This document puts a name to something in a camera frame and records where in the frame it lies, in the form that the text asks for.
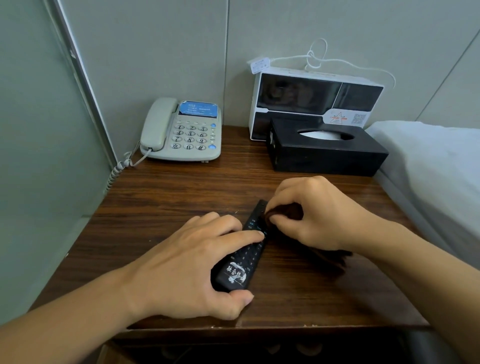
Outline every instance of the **black remote control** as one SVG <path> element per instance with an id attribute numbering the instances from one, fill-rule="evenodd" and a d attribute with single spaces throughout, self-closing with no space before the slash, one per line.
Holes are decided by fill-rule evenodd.
<path id="1" fill-rule="evenodd" d="M 240 248 L 215 265 L 212 269 L 211 282 L 217 291 L 230 292 L 247 289 L 265 246 L 267 227 L 259 217 L 265 211 L 266 206 L 267 201 L 260 200 L 245 225 L 243 225 L 243 230 L 260 230 L 265 234 L 265 239 L 260 243 Z"/>

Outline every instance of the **person's left hand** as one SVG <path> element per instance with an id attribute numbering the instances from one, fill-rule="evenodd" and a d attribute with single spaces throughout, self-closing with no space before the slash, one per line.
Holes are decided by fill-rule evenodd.
<path id="1" fill-rule="evenodd" d="M 252 301 L 252 293 L 215 291 L 210 270 L 227 254 L 264 238 L 260 231 L 241 228 L 240 221 L 231 215 L 220 217 L 210 212 L 195 216 L 143 256 L 119 269 L 134 318 L 237 318 Z"/>

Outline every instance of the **qr code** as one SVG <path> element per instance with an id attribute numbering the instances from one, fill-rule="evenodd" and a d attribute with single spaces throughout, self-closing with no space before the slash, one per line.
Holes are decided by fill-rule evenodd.
<path id="1" fill-rule="evenodd" d="M 367 114 L 355 114 L 352 120 L 352 124 L 362 124 Z"/>

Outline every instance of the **brown wooden tabletop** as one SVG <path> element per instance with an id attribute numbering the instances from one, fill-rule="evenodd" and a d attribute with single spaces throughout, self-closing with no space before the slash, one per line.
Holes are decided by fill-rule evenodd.
<path id="1" fill-rule="evenodd" d="M 192 216 L 216 211 L 235 215 L 243 223 L 258 200 L 268 200 L 282 180 L 305 175 L 274 172 L 264 143 L 250 141 L 247 128 L 228 126 L 223 127 L 221 156 L 208 164 L 147 159 L 126 169 L 34 307 L 138 258 Z M 372 178 L 326 178 L 371 212 L 415 231 Z M 204 342 L 205 338 L 222 342 L 271 334 L 428 327 L 374 264 L 358 255 L 347 262 L 346 273 L 338 275 L 301 246 L 270 243 L 249 286 L 255 299 L 237 320 L 155 316 L 132 325 L 117 338 L 173 342 L 188 336 L 189 342 Z"/>

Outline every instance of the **wall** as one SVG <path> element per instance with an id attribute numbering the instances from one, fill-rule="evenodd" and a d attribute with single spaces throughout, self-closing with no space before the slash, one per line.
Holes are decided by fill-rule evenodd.
<path id="1" fill-rule="evenodd" d="M 222 105 L 227 0 L 61 0 L 117 157 L 157 97 Z"/>
<path id="2" fill-rule="evenodd" d="M 0 45 L 1 324 L 43 289 L 110 171 L 41 1 L 0 3 Z"/>
<path id="3" fill-rule="evenodd" d="M 480 128 L 480 36 L 418 117 L 427 124 Z"/>
<path id="4" fill-rule="evenodd" d="M 225 124 L 246 126 L 246 61 L 304 54 L 318 37 L 330 58 L 396 75 L 371 122 L 415 120 L 475 36 L 480 12 L 477 0 L 60 1 L 117 156 L 133 147 L 160 96 L 216 102 Z M 322 70 L 392 84 L 341 64 Z"/>

